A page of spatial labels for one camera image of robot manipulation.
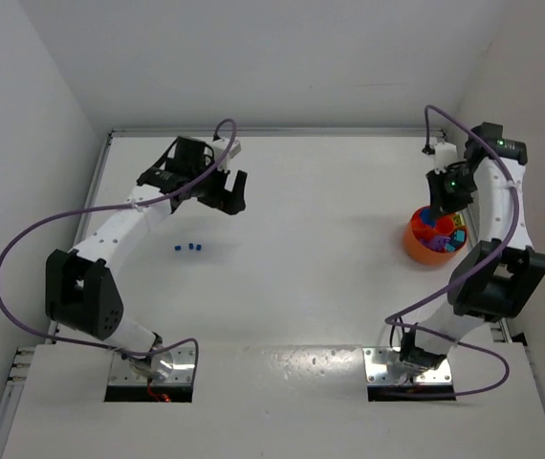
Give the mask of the blue arch lego piece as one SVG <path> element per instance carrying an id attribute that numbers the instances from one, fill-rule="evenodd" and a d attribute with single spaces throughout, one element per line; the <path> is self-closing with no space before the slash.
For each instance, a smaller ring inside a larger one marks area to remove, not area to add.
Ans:
<path id="1" fill-rule="evenodd" d="M 431 215 L 430 208 L 423 208 L 420 211 L 420 219 L 427 225 L 434 225 L 436 223 L 436 220 Z"/>

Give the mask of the green lego brick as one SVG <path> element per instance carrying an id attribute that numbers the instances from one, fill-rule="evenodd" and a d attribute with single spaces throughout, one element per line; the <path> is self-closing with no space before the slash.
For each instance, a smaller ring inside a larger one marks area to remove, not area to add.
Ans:
<path id="1" fill-rule="evenodd" d="M 462 228 L 466 225 L 465 219 L 461 214 L 454 214 L 451 219 L 456 228 Z"/>

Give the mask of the teal lego brick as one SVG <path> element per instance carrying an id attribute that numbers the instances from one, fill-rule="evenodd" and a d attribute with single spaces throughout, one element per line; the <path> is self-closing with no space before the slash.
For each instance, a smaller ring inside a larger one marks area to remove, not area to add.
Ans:
<path id="1" fill-rule="evenodd" d="M 456 229 L 449 237 L 445 244 L 446 252 L 459 251 L 464 247 L 467 240 L 467 232 L 465 229 Z"/>

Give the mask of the purple round lego piece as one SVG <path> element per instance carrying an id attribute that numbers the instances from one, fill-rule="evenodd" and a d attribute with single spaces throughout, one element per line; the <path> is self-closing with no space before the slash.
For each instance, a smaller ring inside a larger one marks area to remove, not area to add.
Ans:
<path id="1" fill-rule="evenodd" d="M 435 234 L 429 240 L 424 241 L 424 245 L 431 251 L 446 252 L 449 242 L 450 238 L 448 236 Z"/>

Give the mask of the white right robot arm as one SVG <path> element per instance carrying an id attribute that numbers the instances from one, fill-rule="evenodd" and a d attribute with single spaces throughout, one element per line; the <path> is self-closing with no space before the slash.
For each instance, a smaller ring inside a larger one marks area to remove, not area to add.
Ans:
<path id="1" fill-rule="evenodd" d="M 441 152 L 435 160 L 426 175 L 433 215 L 476 205 L 478 240 L 453 271 L 445 302 L 403 334 L 399 359 L 421 370 L 437 368 L 472 330 L 516 317 L 545 274 L 545 254 L 534 249 L 524 218 L 525 143 L 483 122 L 472 128 L 462 160 Z"/>

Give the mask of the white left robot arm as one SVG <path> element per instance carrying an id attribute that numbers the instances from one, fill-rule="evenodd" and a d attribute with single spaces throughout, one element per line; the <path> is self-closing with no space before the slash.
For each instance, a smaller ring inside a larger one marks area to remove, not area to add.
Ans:
<path id="1" fill-rule="evenodd" d="M 138 178 L 124 204 L 69 251 L 45 266 L 45 312 L 51 320 L 97 339 L 133 361 L 148 362 L 161 338 L 124 310 L 115 280 L 130 253 L 190 199 L 227 215 L 243 211 L 247 173 L 226 188 L 238 140 L 177 138 Z"/>

